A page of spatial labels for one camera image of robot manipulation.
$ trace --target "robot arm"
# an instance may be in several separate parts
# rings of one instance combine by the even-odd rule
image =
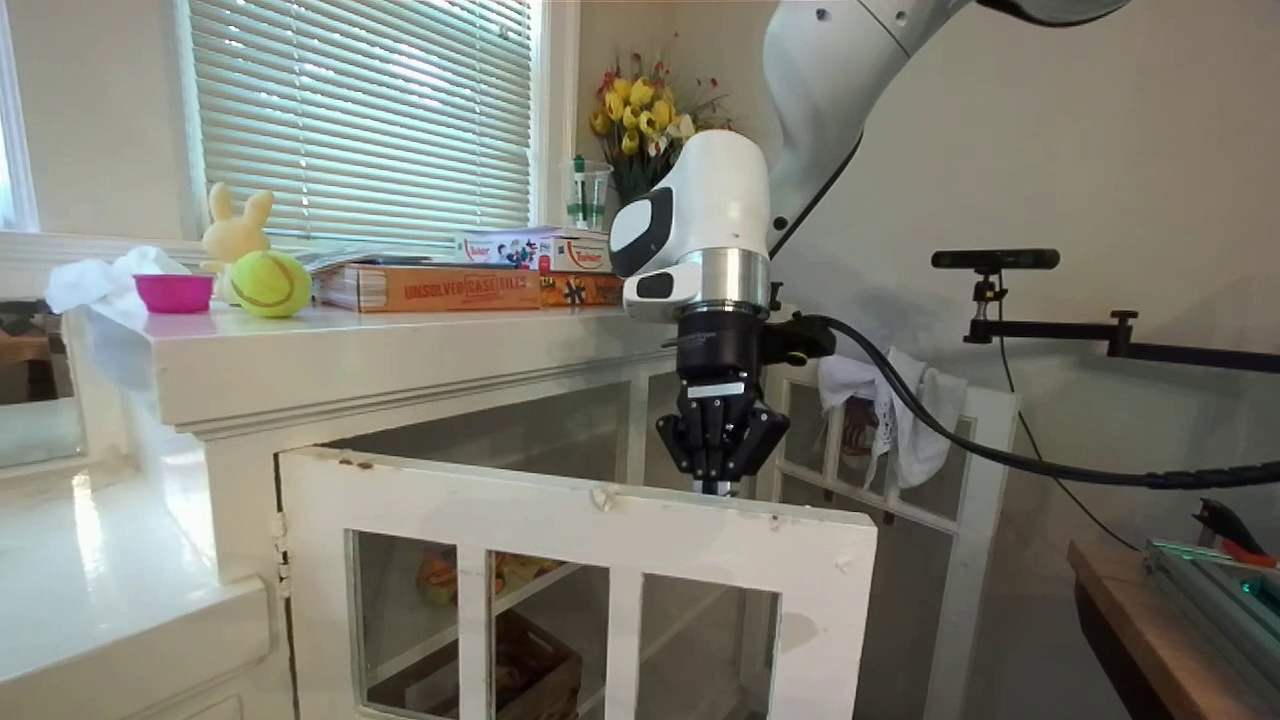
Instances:
[[[662,418],[701,493],[736,493],[787,418],[765,406],[759,362],[832,352],[807,329],[773,329],[767,255],[855,154],[893,74],[968,0],[781,0],[765,32],[765,81],[786,146],[695,133],[675,168],[614,222],[614,264],[639,321],[675,323],[675,413]],[[1035,23],[1083,23],[1126,0],[989,0]]]

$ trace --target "yellow ball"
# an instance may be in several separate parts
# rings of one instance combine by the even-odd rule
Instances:
[[[233,300],[268,321],[298,316],[312,302],[312,277],[280,253],[247,253],[227,267]]]

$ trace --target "pink container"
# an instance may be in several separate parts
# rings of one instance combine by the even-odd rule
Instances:
[[[155,316],[202,316],[207,313],[211,277],[134,277],[136,297]]]

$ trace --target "white countertop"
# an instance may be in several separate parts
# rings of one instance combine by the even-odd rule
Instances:
[[[225,583],[144,479],[6,487],[0,589],[0,714],[127,714],[271,644],[265,583]]]

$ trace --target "wooden table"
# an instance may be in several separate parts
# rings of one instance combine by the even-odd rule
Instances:
[[[1071,543],[1080,626],[1131,714],[1280,714],[1280,693],[1175,589],[1111,543]]]

